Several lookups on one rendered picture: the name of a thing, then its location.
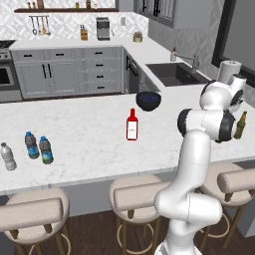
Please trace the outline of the black dishwasher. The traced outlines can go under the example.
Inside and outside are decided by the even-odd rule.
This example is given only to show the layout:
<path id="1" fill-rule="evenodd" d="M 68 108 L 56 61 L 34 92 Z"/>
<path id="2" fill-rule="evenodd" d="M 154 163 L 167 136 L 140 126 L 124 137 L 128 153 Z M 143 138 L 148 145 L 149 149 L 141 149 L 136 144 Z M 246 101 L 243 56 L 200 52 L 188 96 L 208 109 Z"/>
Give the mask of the black dishwasher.
<path id="1" fill-rule="evenodd" d="M 130 55 L 126 55 L 126 93 L 137 94 L 139 92 L 139 68 Z"/>

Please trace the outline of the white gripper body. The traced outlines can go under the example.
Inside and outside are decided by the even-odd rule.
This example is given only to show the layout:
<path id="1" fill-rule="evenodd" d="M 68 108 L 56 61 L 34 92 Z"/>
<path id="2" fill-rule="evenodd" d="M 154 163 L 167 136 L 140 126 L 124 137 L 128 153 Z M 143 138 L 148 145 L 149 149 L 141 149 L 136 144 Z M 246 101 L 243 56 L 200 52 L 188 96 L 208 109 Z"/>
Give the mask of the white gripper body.
<path id="1" fill-rule="evenodd" d="M 233 75 L 231 88 L 232 92 L 236 94 L 238 91 L 243 90 L 246 86 L 247 79 L 241 75 Z"/>

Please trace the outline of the white paper towel roll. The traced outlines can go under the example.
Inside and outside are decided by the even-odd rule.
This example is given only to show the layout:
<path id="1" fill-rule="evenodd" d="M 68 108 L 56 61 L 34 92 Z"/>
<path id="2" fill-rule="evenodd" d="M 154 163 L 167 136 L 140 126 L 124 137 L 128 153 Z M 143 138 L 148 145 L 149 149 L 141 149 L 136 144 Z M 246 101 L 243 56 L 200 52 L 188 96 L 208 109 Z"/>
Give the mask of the white paper towel roll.
<path id="1" fill-rule="evenodd" d="M 241 69 L 241 63 L 237 61 L 222 61 L 218 72 L 217 81 L 227 84 L 234 74 L 238 74 Z"/>

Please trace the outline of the dark sink basin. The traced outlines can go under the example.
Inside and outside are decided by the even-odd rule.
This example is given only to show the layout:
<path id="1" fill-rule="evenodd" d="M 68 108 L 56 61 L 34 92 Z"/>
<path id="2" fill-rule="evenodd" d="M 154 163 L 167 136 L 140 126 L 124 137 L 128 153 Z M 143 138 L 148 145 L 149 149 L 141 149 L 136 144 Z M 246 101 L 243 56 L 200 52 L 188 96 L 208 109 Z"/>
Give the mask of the dark sink basin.
<path id="1" fill-rule="evenodd" d="M 184 63 L 148 64 L 147 67 L 166 87 L 207 84 L 209 80 Z"/>

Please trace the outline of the grey base cupboard run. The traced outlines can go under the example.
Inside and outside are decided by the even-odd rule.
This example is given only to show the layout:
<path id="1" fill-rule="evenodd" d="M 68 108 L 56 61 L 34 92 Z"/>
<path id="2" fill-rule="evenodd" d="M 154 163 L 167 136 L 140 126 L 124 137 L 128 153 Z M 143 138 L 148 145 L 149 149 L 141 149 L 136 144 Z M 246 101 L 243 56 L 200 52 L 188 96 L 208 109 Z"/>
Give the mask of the grey base cupboard run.
<path id="1" fill-rule="evenodd" d="M 122 48 L 12 50 L 25 99 L 122 91 Z"/>

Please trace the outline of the silver oven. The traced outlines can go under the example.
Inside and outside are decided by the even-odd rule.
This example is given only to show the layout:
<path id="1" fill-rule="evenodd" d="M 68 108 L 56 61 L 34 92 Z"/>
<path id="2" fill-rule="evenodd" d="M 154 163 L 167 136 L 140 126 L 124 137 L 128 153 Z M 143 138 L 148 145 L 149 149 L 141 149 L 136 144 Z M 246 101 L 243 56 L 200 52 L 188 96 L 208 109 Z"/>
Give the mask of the silver oven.
<path id="1" fill-rule="evenodd" d="M 22 100 L 14 64 L 8 49 L 0 49 L 0 103 Z"/>

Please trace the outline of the silver tap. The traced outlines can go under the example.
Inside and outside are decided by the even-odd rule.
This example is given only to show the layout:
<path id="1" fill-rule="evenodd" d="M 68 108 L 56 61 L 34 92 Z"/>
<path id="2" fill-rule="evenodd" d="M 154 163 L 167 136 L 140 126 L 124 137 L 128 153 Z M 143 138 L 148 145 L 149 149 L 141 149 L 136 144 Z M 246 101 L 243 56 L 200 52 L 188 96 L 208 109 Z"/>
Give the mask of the silver tap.
<path id="1" fill-rule="evenodd" d="M 195 74 L 197 72 L 197 69 L 199 68 L 199 56 L 198 55 L 194 55 L 193 57 L 187 57 L 187 56 L 175 54 L 175 56 L 179 57 L 181 59 L 191 60 L 192 61 L 191 73 Z"/>

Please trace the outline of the dark wooden wall shelf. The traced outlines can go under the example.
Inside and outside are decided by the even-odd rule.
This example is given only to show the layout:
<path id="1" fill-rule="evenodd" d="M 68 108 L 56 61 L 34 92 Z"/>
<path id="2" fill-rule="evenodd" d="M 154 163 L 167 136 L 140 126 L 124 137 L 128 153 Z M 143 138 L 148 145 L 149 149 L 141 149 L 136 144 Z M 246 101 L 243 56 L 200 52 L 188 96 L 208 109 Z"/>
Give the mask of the dark wooden wall shelf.
<path id="1" fill-rule="evenodd" d="M 44 9 L 28 9 L 28 8 L 18 8 L 14 10 L 14 13 L 67 13 L 67 12 L 119 12 L 118 8 L 44 8 Z"/>

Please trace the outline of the silver coffee machine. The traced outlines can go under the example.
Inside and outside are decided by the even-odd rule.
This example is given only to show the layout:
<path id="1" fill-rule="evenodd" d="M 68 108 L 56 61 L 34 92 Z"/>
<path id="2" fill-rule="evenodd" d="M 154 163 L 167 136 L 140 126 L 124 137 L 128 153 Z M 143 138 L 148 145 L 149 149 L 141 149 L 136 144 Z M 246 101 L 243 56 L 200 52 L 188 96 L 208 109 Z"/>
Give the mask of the silver coffee machine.
<path id="1" fill-rule="evenodd" d="M 108 17 L 97 17 L 97 38 L 99 41 L 109 41 L 115 35 L 110 28 L 110 19 Z"/>

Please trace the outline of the rail with hanging utensils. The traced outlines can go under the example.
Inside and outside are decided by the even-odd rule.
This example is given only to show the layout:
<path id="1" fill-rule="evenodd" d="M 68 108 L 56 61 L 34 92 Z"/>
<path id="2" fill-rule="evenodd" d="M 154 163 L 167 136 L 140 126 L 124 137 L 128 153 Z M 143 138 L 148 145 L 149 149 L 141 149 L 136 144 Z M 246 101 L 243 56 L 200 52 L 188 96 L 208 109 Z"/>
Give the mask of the rail with hanging utensils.
<path id="1" fill-rule="evenodd" d="M 30 15 L 29 18 L 31 19 L 32 23 L 32 33 L 38 36 L 50 36 L 50 26 L 48 15 Z"/>

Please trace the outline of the beige cushioned bar stool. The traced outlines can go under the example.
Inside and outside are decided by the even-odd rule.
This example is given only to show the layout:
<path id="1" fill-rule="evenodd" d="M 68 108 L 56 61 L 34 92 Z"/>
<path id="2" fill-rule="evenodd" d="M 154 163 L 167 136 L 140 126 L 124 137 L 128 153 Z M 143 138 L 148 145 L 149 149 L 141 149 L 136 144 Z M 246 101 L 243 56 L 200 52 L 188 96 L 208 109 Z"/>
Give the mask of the beige cushioned bar stool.
<path id="1" fill-rule="evenodd" d="M 17 193 L 0 206 L 0 232 L 15 243 L 19 255 L 45 255 L 41 244 L 56 238 L 60 255 L 71 255 L 67 228 L 70 199 L 62 188 Z"/>
<path id="2" fill-rule="evenodd" d="M 209 166 L 205 183 L 197 189 L 202 194 L 217 198 L 222 206 L 236 207 L 232 220 L 226 220 L 227 229 L 223 234 L 210 235 L 210 227 L 202 233 L 199 250 L 202 251 L 208 237 L 224 237 L 223 247 L 226 248 L 237 227 L 238 221 L 248 202 L 255 196 L 255 167 L 244 169 L 235 163 L 212 164 Z"/>
<path id="3" fill-rule="evenodd" d="M 117 240 L 122 255 L 154 255 L 158 243 L 160 216 L 153 206 L 156 194 L 169 185 L 155 175 L 140 175 L 114 180 L 110 186 L 109 201 L 117 217 Z M 128 225 L 141 225 L 143 236 L 151 231 L 152 240 L 141 251 L 128 250 Z"/>

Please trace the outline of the green glass bottle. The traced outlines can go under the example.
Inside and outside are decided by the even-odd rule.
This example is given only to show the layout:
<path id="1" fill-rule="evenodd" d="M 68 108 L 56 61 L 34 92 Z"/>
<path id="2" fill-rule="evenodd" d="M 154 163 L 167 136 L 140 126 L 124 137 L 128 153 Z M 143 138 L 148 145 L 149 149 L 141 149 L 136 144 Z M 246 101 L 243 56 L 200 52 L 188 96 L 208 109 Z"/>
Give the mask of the green glass bottle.
<path id="1" fill-rule="evenodd" d="M 244 111 L 239 122 L 237 123 L 237 129 L 234 135 L 236 139 L 240 139 L 243 134 L 244 128 L 246 126 L 246 117 L 247 117 L 247 112 Z"/>

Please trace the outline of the dark blue bowl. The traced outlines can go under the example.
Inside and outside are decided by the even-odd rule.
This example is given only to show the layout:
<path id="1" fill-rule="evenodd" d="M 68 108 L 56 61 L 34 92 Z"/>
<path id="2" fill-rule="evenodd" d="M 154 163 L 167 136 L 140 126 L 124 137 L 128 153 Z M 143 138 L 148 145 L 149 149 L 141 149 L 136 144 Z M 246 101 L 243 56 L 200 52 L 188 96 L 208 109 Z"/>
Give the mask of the dark blue bowl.
<path id="1" fill-rule="evenodd" d="M 145 112 L 152 112 L 161 103 L 161 95 L 156 92 L 141 92 L 135 96 L 136 104 Z"/>

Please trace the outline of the grey wall cupboards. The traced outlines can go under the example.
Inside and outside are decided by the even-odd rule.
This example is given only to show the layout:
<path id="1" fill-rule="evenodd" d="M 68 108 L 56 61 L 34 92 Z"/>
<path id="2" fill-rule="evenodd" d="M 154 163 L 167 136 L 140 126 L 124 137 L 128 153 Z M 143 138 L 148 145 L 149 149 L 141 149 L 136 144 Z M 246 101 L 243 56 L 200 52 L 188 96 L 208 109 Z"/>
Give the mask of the grey wall cupboards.
<path id="1" fill-rule="evenodd" d="M 201 29 L 209 24 L 214 0 L 134 0 L 134 11 L 172 29 Z"/>

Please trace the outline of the blue-label dark plastic bottle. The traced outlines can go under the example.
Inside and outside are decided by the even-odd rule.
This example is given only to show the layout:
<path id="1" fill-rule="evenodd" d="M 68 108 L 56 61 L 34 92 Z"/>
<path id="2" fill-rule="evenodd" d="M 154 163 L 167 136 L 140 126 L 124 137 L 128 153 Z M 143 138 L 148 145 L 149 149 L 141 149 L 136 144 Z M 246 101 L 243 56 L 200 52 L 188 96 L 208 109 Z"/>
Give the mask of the blue-label dark plastic bottle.
<path id="1" fill-rule="evenodd" d="M 54 161 L 51 144 L 44 135 L 41 136 L 39 142 L 39 148 L 42 155 L 42 160 L 45 164 L 50 164 Z"/>
<path id="2" fill-rule="evenodd" d="M 30 131 L 26 132 L 25 144 L 27 146 L 28 155 L 29 155 L 30 158 L 35 159 L 40 155 L 39 150 L 38 150 L 38 146 L 37 146 L 37 143 L 36 143 L 36 139 Z"/>

